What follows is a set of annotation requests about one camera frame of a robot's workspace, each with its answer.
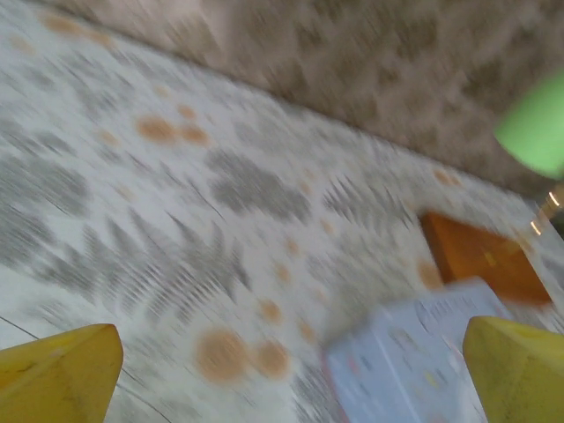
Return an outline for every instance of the green object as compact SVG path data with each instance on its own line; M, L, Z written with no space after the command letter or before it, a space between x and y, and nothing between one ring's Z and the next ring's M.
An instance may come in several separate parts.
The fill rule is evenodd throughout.
M495 131L526 167L549 178L564 175L564 72L527 94Z

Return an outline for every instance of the orange spot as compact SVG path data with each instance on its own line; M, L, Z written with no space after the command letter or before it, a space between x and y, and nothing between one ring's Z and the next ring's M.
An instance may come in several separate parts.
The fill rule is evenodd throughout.
M99 44L104 48L114 48L115 47L114 39L106 33L102 33L100 31L95 31L93 29L87 29L87 30L84 31L84 35L90 41L95 42L96 44Z
M300 334L304 341L308 344L315 343L315 332L306 322L300 322Z
M286 240L286 251L290 256L297 257L300 255L300 246L292 238L288 238Z
M28 55L35 54L35 47L32 46L29 41L20 36L14 35L10 37L10 44L13 48L21 51L22 53L27 53Z
M441 289L444 287L441 274L434 263L420 260L417 263L417 273L423 284L429 289Z
M176 143L174 126L156 115L137 119L137 132L155 144L173 145Z
M197 126L186 126L179 129L180 136L188 141L190 144L200 147L207 147L210 145L208 135L198 128Z
M112 134L111 132L107 131L107 130L101 130L98 133L98 136L101 138L101 140L106 143L107 145L111 145L112 147L117 147L120 144L120 140L117 139L114 134Z
M83 31L80 25L60 15L44 13L40 17L41 23L49 30L67 37L79 37Z
M300 189L305 195L311 195L311 187L307 182L300 182Z
M229 383L241 379L249 365L247 347L229 329L205 332L198 340L195 355L199 373L209 382Z
M441 169L435 169L433 171L434 177L442 183L443 185L460 186L462 183L454 175L447 174Z
M331 235L335 233L335 228L327 220L321 219L321 226L323 227L323 231L325 231L326 234Z
M123 199L131 201L135 199L135 194L127 187L117 187L115 191L122 196Z
M262 318L271 324L282 323L282 312L280 307L272 300L262 300L260 302Z
M162 97L163 99L170 97L168 89L163 85L156 85L152 89L159 97Z
M264 377L281 380L289 373L290 354L279 342L267 341L256 348L254 364Z
M311 170L306 169L304 173L306 174L306 178L308 178L310 181L315 180L315 174Z
M180 113L186 119L195 119L196 118L196 113L194 112L194 110L192 110L192 108L189 108L186 105L181 104L180 106L178 106L177 110L178 110L178 113Z
M276 277L280 282L284 282L285 284L289 284L292 282L292 276L290 275L290 271L282 263L276 263L274 265L274 272L276 273Z
M405 200L402 203L404 203L404 206L407 207L409 210L411 210L412 212L414 212L416 210L416 206L413 202L409 201L409 200Z
M326 305L327 304L327 295L320 289L316 288L314 290L314 298L316 301Z

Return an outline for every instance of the gray leaf pattern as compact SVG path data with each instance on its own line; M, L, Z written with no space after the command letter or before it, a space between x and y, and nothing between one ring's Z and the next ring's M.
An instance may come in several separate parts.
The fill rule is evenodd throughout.
M0 260L10 267L29 263L54 236L35 205L51 204L59 211L81 216L88 188L84 177L48 160L0 159Z
M403 299L413 289L397 246L371 233L341 237L335 254L308 258L308 271L340 299L327 338L350 330L378 305Z
M308 158L322 167L335 166L345 155L358 158L366 153L365 140L358 134L338 126L317 125L314 120L306 123L304 116L281 113L280 108L254 106L256 122L240 119L233 122L238 139L269 155L285 155Z
M55 81L45 73L45 71L35 69L33 67L23 67L17 72L20 84L24 84L25 80L29 85L34 86L38 90L52 91L55 89Z
M31 138L23 126L11 118L0 118L0 141L27 154L37 155L43 150L41 143Z
M73 315L71 318L68 306L61 301L43 301L39 304L32 303L27 308L26 314L44 320L61 332L93 323L92 320L85 318L83 315Z
M42 76L49 72L54 78L63 79L76 95L83 108L83 115L94 122L103 116L127 107L136 98L133 84L122 74L111 70L105 63L84 54L73 52L58 57L56 62L44 64ZM37 80L38 85L47 81Z
M297 218L302 223L311 216L309 201L303 194L253 161L231 152L213 152L207 164L222 175L211 184L214 198L235 213L258 209L274 219Z
M52 255L36 271L36 278L80 293L90 302L98 296L114 309L119 300L129 315L139 304L157 323L169 310L187 323L194 312L219 293L235 298L235 284L250 289L242 264L241 245L229 248L221 229L214 225L210 245L180 220L173 218L182 235L182 245L167 238L135 211L130 211L143 244L136 242L114 221L108 222L115 250L101 242L89 227L84 229L85 253L67 246L63 257Z
M69 143L52 132L44 130L33 134L33 137L37 141L39 149L43 148L48 152L54 152L60 155L75 154L74 148L72 148Z
M299 423L338 423L341 415L320 367L304 365L293 383Z
M186 69L182 66L163 65L160 61L147 60L132 51L112 51L112 57L121 65L141 73L150 80L166 83L174 88L186 89L186 78L182 75Z
M323 197L323 203L339 216L366 229L385 229L391 219L410 225L414 221L412 214L388 189L382 191L370 185L360 188L346 179L332 185Z

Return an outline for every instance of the orange block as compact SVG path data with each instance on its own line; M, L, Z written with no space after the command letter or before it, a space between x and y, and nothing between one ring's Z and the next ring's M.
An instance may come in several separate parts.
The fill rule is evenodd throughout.
M435 212L424 214L420 221L445 284L479 276L502 300L535 306L552 302L518 245L510 255L494 256L495 265L485 262L484 254L495 255L508 238Z

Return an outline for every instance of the booklet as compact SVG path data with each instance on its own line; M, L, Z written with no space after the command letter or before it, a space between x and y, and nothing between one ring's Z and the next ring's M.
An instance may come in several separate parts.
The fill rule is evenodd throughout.
M350 423L487 423L462 343L470 319L510 313L480 278L376 310L323 353Z

